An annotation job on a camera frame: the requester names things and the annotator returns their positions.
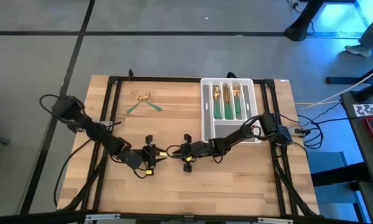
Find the wooden tabletop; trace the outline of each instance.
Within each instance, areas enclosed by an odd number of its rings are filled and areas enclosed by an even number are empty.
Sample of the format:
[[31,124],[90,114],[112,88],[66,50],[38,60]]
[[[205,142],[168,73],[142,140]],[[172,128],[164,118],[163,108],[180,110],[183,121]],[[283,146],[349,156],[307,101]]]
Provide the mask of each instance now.
[[[85,106],[86,113],[99,120],[108,76],[94,75],[91,78]],[[280,113],[297,119],[292,90],[288,80],[275,81]],[[259,114],[264,112],[260,85],[254,85]],[[158,112],[146,103],[141,103],[131,114],[126,111],[136,103],[131,93],[149,92],[150,101],[163,110]],[[114,88],[111,94],[107,118],[110,114]],[[182,144],[188,133],[192,141],[201,140],[200,83],[187,82],[122,82],[113,134],[121,136],[141,149],[145,136],[153,135],[157,147],[166,149],[172,144]],[[282,124],[293,126],[282,119]],[[78,133],[73,150],[88,137]],[[293,138],[303,144],[299,138]],[[70,160],[66,171],[58,207],[70,203],[86,181],[93,142],[90,142]],[[243,215],[279,216],[279,206],[270,156],[269,142],[245,145],[238,144],[228,153],[222,163],[213,158],[198,159],[192,164],[193,172],[183,171],[183,162],[167,158],[157,164],[155,175],[146,179],[137,178],[132,170],[109,160],[106,168],[99,211],[127,213],[195,214],[195,215]],[[293,184],[308,206],[319,213],[311,181],[308,161],[303,149],[291,145],[288,158]],[[93,203],[95,186],[92,187],[88,208]],[[290,203],[283,187],[288,213]]]

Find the desk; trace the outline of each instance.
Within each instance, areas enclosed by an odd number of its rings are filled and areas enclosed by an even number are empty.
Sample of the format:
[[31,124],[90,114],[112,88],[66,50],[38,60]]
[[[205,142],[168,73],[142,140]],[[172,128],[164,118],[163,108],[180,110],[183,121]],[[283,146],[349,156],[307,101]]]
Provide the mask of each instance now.
[[[108,76],[94,75],[88,88],[86,113],[99,120]],[[297,119],[292,90],[287,80],[275,81],[280,112]],[[259,114],[264,112],[260,85],[254,85]],[[141,103],[131,114],[126,111],[136,103],[131,93],[148,91],[150,101],[163,110],[158,112]],[[152,134],[157,147],[182,144],[188,133],[192,141],[201,139],[200,84],[190,82],[128,82],[121,84],[119,104],[113,134],[121,136],[140,149],[144,138]],[[282,118],[282,124],[294,124]],[[73,150],[87,140],[85,133],[78,133]],[[300,144],[302,139],[294,138]],[[86,181],[93,143],[89,143],[70,160],[65,174],[58,207],[66,206]],[[288,147],[288,158],[293,184],[302,199],[319,213],[305,151],[298,146]],[[99,202],[100,212],[238,215],[278,217],[279,206],[270,159],[269,143],[238,144],[226,155],[221,164],[210,157],[193,163],[193,172],[183,171],[183,162],[168,158],[158,163],[155,175],[138,179],[124,164],[108,160]],[[93,203],[95,186],[92,187],[88,208]],[[290,213],[290,203],[283,187],[285,205]]]
[[[341,100],[347,117],[355,118],[356,114],[353,105],[360,105],[361,103],[358,103],[354,99],[351,92],[343,93],[341,95]],[[367,100],[366,103],[373,104],[373,97]],[[367,211],[373,222],[373,139],[371,139],[367,131],[363,118],[351,119],[349,122],[364,162],[318,172],[312,174],[312,179],[315,186],[358,181],[357,184],[353,182],[351,187],[353,190],[361,191]]]

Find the gray floor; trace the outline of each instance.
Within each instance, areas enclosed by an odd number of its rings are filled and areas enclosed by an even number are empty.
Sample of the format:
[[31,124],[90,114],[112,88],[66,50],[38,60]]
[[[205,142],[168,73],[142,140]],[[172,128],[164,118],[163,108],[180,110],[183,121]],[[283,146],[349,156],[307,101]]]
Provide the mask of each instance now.
[[[372,2],[359,4],[372,20]],[[0,30],[78,31],[87,7],[87,0],[0,1]],[[297,17],[286,0],[102,0],[96,2],[87,29],[283,32]],[[313,22],[317,33],[365,30],[351,3],[327,3]],[[0,134],[12,139],[10,146],[0,146],[0,215],[19,208],[48,122],[38,99],[58,93],[75,42],[70,36],[0,36]],[[84,99],[91,75],[126,75],[129,68],[144,76],[223,77],[233,71],[241,78],[289,79],[296,102],[316,102],[348,87],[327,85],[325,77],[359,77],[373,68],[373,56],[344,52],[345,45],[356,43],[339,38],[85,37],[68,94]],[[314,117],[328,107],[298,109]],[[343,116],[339,106],[323,119]],[[323,131],[318,151],[344,151],[349,164],[362,160],[348,122],[326,123]],[[53,186],[73,138],[64,125],[57,125],[31,212],[55,210]],[[344,205],[320,208],[328,217],[356,219]]]

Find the white sneaker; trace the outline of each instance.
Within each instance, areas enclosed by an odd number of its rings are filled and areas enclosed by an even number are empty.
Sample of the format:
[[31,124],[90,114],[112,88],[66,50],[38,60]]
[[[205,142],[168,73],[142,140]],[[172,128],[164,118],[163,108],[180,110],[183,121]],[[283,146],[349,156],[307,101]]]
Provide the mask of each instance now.
[[362,55],[363,57],[370,57],[373,49],[367,49],[361,44],[355,46],[345,46],[346,50],[354,55]]

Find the clamp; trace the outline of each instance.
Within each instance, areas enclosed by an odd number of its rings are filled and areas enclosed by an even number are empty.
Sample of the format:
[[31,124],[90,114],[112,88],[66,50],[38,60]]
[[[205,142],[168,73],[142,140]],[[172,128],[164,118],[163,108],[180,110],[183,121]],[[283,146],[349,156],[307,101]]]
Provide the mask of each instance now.
[[153,138],[154,137],[152,135],[146,136],[146,146],[142,147],[142,149],[139,150],[133,150],[138,153],[141,156],[142,160],[147,164],[147,175],[153,175],[156,164],[166,159],[166,157],[156,159],[156,156],[167,156],[165,150],[156,147],[155,144],[152,144]]

